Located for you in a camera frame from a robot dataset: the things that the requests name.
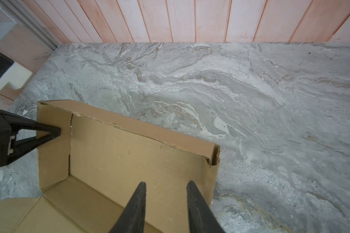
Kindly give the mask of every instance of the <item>wooden wall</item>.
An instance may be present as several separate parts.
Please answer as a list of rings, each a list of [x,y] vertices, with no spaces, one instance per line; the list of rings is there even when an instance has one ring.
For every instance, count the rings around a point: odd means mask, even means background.
[[[27,28],[17,24],[0,40],[0,52],[36,74],[53,50]],[[0,109],[7,110],[22,90],[4,87],[0,91]]]
[[[62,43],[350,41],[350,0],[20,0]]]

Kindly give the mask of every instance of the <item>gray marble surface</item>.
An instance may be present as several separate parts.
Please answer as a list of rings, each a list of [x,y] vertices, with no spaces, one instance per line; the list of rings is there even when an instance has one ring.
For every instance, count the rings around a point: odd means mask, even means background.
[[[10,110],[59,99],[219,144],[226,232],[350,232],[350,44],[61,45]],[[0,200],[39,195],[36,152],[0,169]]]

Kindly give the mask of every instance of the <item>black device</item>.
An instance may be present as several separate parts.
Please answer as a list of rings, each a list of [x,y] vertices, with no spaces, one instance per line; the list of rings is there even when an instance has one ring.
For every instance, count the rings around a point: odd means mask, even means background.
[[[48,134],[40,138],[29,137],[16,140],[18,131],[21,129],[45,131]],[[37,123],[32,119],[0,110],[0,167],[9,165],[60,134],[61,129],[58,127]]]

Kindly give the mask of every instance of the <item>cardboard flap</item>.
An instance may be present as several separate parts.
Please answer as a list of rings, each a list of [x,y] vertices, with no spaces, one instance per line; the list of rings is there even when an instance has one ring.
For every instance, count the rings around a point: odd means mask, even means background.
[[[122,206],[73,176],[54,185],[44,196],[88,233],[109,232],[123,211]],[[148,223],[144,230],[160,233]]]
[[[145,219],[160,231],[188,231],[187,183],[193,180],[210,203],[217,167],[152,138],[73,116],[70,174],[121,206],[146,182]]]
[[[87,233],[41,197],[13,233]]]
[[[37,122],[61,128],[61,135],[38,147],[39,187],[44,192],[69,175],[70,122],[72,114],[38,103]],[[37,131],[37,137],[44,132]]]
[[[41,103],[64,109],[79,116],[87,116],[106,124],[112,124],[123,130],[158,140],[169,146],[203,156],[211,161],[210,164],[216,165],[215,144],[212,142],[207,142],[196,137],[125,117],[74,100],[44,101]]]
[[[39,198],[6,198],[0,201],[0,233],[12,233]]]

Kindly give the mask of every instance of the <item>marble veining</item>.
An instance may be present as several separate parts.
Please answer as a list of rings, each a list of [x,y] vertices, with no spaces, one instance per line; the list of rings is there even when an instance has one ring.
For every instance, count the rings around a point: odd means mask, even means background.
[[[64,44],[10,110],[60,99],[219,144],[226,232],[350,232],[350,43]],[[0,169],[0,200],[37,185],[34,151]]]

